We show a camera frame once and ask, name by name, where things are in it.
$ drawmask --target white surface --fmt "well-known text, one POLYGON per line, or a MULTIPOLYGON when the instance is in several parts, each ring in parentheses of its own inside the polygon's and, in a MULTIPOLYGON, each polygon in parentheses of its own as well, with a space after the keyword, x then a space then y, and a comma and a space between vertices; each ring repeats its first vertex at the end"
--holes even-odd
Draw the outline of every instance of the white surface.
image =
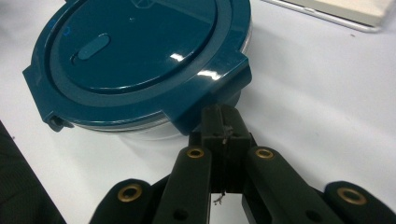
MULTIPOLYGON (((21 71, 61 0, 0 0, 0 119, 68 223, 87 223, 127 178, 167 175, 185 137, 132 141, 80 128, 54 133, 21 71)), ((370 35, 254 0, 252 83, 238 104, 260 145, 273 147, 313 187, 347 180, 396 210, 396 20, 370 35)), ((212 223, 248 223, 238 197, 212 223)))

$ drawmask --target white table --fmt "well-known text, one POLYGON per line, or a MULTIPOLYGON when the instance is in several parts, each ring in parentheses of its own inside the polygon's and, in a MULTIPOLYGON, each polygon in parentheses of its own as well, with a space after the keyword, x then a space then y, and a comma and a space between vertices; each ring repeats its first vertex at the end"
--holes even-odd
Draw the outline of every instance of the white table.
MULTIPOLYGON (((62 0, 0 0, 0 119, 68 223, 87 223, 112 186, 168 175, 186 137, 130 140, 41 121, 21 71, 62 0)), ((253 0, 253 81, 237 108, 260 145, 308 184, 358 184, 396 210, 396 20, 364 34, 253 0)), ((240 197, 212 223, 248 223, 240 197)))

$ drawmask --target container lid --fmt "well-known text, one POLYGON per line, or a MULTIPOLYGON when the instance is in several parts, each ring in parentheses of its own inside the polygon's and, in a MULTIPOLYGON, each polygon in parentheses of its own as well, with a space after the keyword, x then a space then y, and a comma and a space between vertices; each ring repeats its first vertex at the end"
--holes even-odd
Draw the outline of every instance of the container lid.
POLYGON ((249 2, 67 1, 44 28, 23 72, 42 119, 98 131, 171 121, 182 133, 203 107, 251 80, 249 2))

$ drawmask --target round container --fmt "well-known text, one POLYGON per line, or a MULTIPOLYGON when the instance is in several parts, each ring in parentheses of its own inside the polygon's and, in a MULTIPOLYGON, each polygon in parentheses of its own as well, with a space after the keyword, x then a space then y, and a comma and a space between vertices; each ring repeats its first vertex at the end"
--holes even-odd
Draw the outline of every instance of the round container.
POLYGON ((69 0, 23 71, 42 119, 100 132, 188 134, 251 80, 248 0, 69 0))

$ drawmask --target brass screw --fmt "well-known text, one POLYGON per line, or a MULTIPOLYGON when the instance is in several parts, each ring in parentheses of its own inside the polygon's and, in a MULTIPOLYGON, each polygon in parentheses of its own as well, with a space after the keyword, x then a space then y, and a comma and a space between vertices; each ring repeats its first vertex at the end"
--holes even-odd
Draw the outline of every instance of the brass screw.
POLYGON ((259 148, 256 150, 256 155, 262 159, 270 160, 272 159, 275 155, 271 150, 265 149, 265 148, 259 148))
POLYGON ((134 200, 138 199, 142 195, 142 187, 138 184, 130 184, 128 186, 123 187, 119 191, 119 200, 123 203, 133 202, 134 200))
POLYGON ((367 199, 361 193, 354 189, 339 188, 337 190, 337 194, 347 203, 353 203, 356 205, 364 205, 367 203, 367 199))
POLYGON ((192 148, 192 149, 190 149, 190 150, 188 150, 187 151, 187 155, 190 157, 190 158, 193 158, 193 159, 199 159, 199 158, 201 158, 201 157, 203 157, 204 156, 204 151, 203 150, 201 150, 200 148, 192 148))

